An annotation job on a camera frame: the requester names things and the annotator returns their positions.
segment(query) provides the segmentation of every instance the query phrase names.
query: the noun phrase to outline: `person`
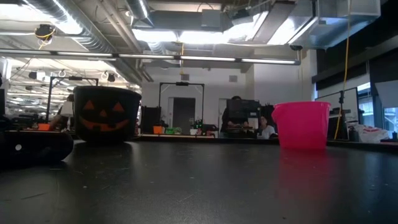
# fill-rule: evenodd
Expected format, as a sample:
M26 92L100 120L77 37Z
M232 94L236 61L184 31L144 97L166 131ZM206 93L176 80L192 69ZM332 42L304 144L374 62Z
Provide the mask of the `person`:
M242 100L240 96L234 96L232 97L232 100ZM243 126L248 127L248 119L247 118L230 118L229 117L229 111L227 108L225 108L224 113L223 113L223 124L221 126L221 133L226 133L228 128L238 128Z
M73 94L70 94L67 98L68 102L75 102L75 97ZM58 124L61 124L61 129L65 129L68 126L68 118L64 117L61 115L61 111L62 111L62 106L61 108L58 110L57 115L54 117L54 119L50 122L50 130L54 130L55 127ZM73 118L70 118L70 126L73 127L75 120Z
M268 121L264 116L261 116L260 130L261 130L261 135L259 134L257 136L258 139L269 139L272 134L276 134L274 127L268 125Z

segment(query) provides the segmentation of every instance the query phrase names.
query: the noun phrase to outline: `jack-o'-lantern bucket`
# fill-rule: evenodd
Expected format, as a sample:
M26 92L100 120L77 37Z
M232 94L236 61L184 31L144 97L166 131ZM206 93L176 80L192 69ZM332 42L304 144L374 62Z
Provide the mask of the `jack-o'-lantern bucket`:
M105 86L78 86L73 92L75 130L79 138L116 143L134 135L140 94Z

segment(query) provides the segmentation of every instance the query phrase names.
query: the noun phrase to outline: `black tabletop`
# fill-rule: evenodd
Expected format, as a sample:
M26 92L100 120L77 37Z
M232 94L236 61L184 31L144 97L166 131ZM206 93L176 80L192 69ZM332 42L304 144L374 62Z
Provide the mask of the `black tabletop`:
M393 223L398 157L337 147L75 145L0 172L0 223Z

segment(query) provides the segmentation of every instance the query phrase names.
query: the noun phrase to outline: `pink bucket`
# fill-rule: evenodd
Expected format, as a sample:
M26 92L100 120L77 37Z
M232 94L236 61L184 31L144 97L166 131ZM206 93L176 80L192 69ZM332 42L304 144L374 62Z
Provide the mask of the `pink bucket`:
M323 150L328 136L330 103L295 102L275 105L272 118L278 125L284 149Z

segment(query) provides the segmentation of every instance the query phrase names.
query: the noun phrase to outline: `laboratory room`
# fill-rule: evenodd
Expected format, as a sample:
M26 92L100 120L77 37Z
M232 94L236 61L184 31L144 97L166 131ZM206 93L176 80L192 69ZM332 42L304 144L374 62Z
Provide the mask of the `laboratory room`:
M0 222L396 223L397 9L0 1Z

